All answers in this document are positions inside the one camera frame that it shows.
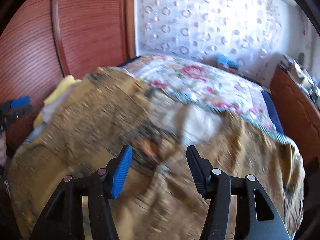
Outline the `left hand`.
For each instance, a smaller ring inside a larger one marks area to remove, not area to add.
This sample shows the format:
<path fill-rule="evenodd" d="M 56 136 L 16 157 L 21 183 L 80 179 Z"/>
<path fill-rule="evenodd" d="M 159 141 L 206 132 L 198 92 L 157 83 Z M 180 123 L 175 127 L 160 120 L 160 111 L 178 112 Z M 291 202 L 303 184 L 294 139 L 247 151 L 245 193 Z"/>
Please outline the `left hand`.
<path fill-rule="evenodd" d="M 0 138 L 0 165 L 4 166 L 7 161 L 7 145 L 5 133 L 1 134 Z"/>

